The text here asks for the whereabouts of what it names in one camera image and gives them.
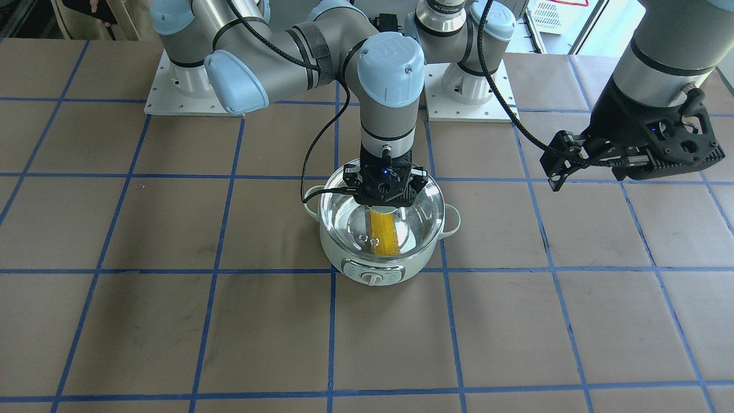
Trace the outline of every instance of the white mounting plate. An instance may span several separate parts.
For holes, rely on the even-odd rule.
[[[148,115],[168,116],[232,116],[226,113],[214,89],[204,90],[201,96],[186,96],[176,84],[177,76],[168,54],[163,51],[161,62],[156,70],[153,85],[150,86],[145,113]]]
[[[441,77],[450,63],[426,65],[426,111],[429,121],[441,122],[492,122],[509,123],[509,116],[500,106],[496,97],[482,105],[461,104],[441,90]],[[508,104],[514,106],[515,97],[507,79],[504,61],[500,62],[495,73],[495,83]]]

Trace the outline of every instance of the white pot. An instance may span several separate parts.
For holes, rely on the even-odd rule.
[[[372,256],[367,254],[365,251],[361,251],[359,248],[352,248],[343,240],[340,240],[338,234],[334,234],[334,226],[327,228],[327,225],[324,224],[325,220],[329,220],[331,213],[330,211],[324,210],[324,208],[329,208],[330,197],[348,197],[350,195],[322,195],[323,198],[319,202],[318,212],[312,211],[308,205],[304,204],[306,212],[321,224],[319,226],[321,246],[334,267],[349,278],[370,286],[396,284],[413,277],[422,270],[431,258],[431,255],[433,255],[436,243],[439,240],[456,233],[461,225],[461,216],[459,215],[459,211],[457,211],[457,209],[452,205],[443,203],[443,196],[438,190],[438,186],[435,184],[435,181],[430,178],[429,180],[429,185],[431,185],[431,188],[434,188],[432,189],[432,195],[434,196],[435,202],[433,207],[437,209],[437,211],[440,211],[440,213],[433,215],[433,219],[429,222],[432,227],[426,238],[419,240],[420,242],[418,240],[413,240],[413,243],[411,244],[413,246],[412,248],[411,245],[408,245],[405,248],[405,252],[402,252],[401,250],[401,253],[394,257]],[[341,170],[338,170],[329,180],[326,187],[337,187],[340,181]],[[308,197],[311,193],[324,188],[324,185],[312,187],[306,192],[306,196]],[[456,227],[450,231],[444,231],[444,224],[446,222],[444,217],[446,216],[447,211],[452,212],[457,219]]]

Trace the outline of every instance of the hand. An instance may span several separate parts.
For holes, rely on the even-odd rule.
[[[99,0],[90,0],[90,6],[92,7],[92,12],[93,13],[94,12],[97,12],[97,4],[99,4]],[[102,24],[103,22],[102,22],[102,20],[97,19],[97,23]],[[111,24],[107,23],[106,21],[104,22],[104,25],[106,27],[110,27],[111,26]]]

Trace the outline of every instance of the tiled surface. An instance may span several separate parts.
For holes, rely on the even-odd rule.
[[[732,410],[729,159],[706,180],[622,186],[589,168],[552,193],[511,126],[421,110],[415,161],[462,228],[414,279],[369,288],[332,273],[297,197],[336,85],[244,122],[146,118],[159,56],[0,43],[0,412]],[[507,65],[545,142],[586,127],[611,70]],[[716,82],[726,150],[733,98]],[[359,139],[355,105],[306,186]]]
[[[599,413],[705,413],[701,389],[613,389],[592,391],[595,412]]]
[[[653,273],[560,273],[590,383],[694,380]]]
[[[466,396],[469,413],[586,413],[584,394],[567,392],[518,392],[504,394],[470,394]]]

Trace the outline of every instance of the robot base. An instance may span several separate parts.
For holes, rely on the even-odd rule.
[[[509,123],[510,119],[496,98],[481,105],[461,104],[441,89],[441,77],[450,63],[426,66],[426,111],[429,121]],[[507,69],[501,62],[495,73],[495,83],[511,106],[514,102],[512,88],[507,79]]]
[[[186,79],[174,69],[163,52],[156,77],[150,87],[145,114],[169,116],[232,116],[226,113],[208,83],[204,67],[182,69]]]

